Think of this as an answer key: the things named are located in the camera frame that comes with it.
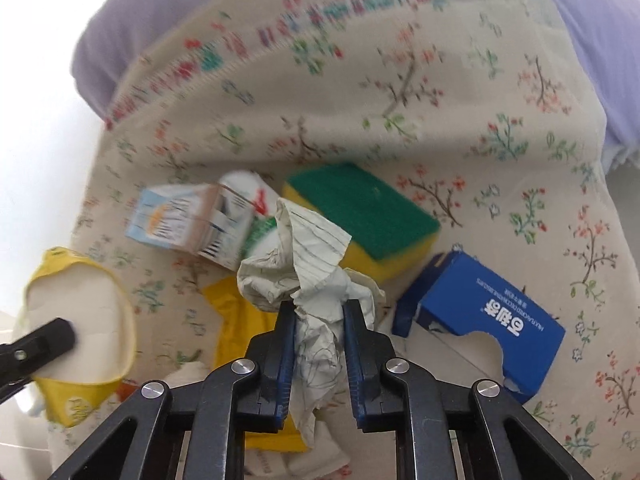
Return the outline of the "yellow plastic wrapper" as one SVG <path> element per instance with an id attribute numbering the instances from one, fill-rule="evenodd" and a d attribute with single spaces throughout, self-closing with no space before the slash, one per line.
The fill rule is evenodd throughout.
<path id="1" fill-rule="evenodd" d="M 254 307 L 239 292 L 236 278 L 228 276 L 202 289 L 202 295 L 213 310 L 221 317 L 222 323 L 214 352 L 213 369 L 235 359 L 244 358 L 250 340 L 259 334 L 274 329 L 277 315 Z M 303 453 L 307 451 L 293 419 L 285 419 L 283 429 L 277 434 L 245 435 L 246 447 L 278 453 Z"/>

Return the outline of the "yellow paper cup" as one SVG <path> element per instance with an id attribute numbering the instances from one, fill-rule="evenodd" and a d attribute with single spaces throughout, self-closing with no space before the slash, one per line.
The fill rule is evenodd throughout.
<path id="1" fill-rule="evenodd" d="M 23 330 L 60 318 L 73 348 L 35 372 L 47 419 L 75 427 L 116 393 L 137 351 L 134 308 L 114 274 L 78 252 L 44 253 L 24 290 Z"/>

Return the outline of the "lined paper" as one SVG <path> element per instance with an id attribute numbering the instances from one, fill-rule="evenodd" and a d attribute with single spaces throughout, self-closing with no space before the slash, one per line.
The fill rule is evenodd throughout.
<path id="1" fill-rule="evenodd" d="M 260 310 L 276 312 L 283 300 L 295 306 L 290 413 L 311 448 L 316 411 L 345 378 L 343 304 L 359 301 L 371 328 L 385 294 L 372 278 L 340 267 L 352 241 L 342 228 L 285 198 L 277 200 L 274 218 L 276 244 L 269 252 L 244 259 L 236 278 L 241 295 Z"/>

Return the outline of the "green yellow sponge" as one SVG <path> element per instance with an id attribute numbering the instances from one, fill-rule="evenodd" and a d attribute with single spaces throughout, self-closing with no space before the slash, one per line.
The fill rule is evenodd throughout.
<path id="1" fill-rule="evenodd" d="M 283 185 L 282 196 L 347 232 L 352 241 L 341 266 L 378 284 L 423 261 L 440 230 L 427 212 L 354 164 L 294 174 Z"/>

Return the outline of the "light blue milk carton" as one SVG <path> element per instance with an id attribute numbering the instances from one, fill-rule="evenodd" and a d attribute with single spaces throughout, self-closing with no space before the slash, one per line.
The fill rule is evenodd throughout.
<path id="1" fill-rule="evenodd" d="M 249 200 L 222 184 L 153 186 L 141 192 L 126 237 L 234 271 L 254 215 Z"/>

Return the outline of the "blue cardboard box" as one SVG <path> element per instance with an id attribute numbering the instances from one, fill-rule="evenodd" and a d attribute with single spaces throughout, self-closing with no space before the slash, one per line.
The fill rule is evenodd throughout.
<path id="1" fill-rule="evenodd" d="M 565 336 L 534 300 L 465 252 L 434 255 L 400 296 L 392 333 L 406 338 L 415 325 L 494 338 L 506 388 L 522 403 L 540 390 Z"/>

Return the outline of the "orange wrapper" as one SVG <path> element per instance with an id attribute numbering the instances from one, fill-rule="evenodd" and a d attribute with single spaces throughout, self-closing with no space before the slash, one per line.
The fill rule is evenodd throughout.
<path id="1" fill-rule="evenodd" d="M 120 402 L 124 402 L 130 396 L 132 396 L 139 388 L 140 388 L 140 385 L 134 380 L 125 379 L 119 384 L 115 393 L 117 394 L 118 400 Z"/>

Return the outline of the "white green yogurt bottle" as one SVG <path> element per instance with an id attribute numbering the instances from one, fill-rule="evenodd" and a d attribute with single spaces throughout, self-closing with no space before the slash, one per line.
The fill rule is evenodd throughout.
<path id="1" fill-rule="evenodd" d="M 277 209 L 278 193 L 262 180 L 259 174 L 248 170 L 235 170 L 224 174 L 219 183 L 243 196 L 254 207 L 254 220 L 242 248 L 242 258 L 264 256 L 278 246 Z"/>

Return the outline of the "floral beige tablecloth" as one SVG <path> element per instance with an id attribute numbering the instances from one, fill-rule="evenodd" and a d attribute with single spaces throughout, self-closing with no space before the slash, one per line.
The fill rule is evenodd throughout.
<path id="1" fill-rule="evenodd" d="M 528 410 L 593 477 L 639 474 L 639 277 L 605 114 L 553 0 L 206 0 L 116 80 L 73 250 L 119 278 L 132 382 L 209 360 L 224 271 L 125 231 L 144 188 L 354 162 L 565 330 Z"/>

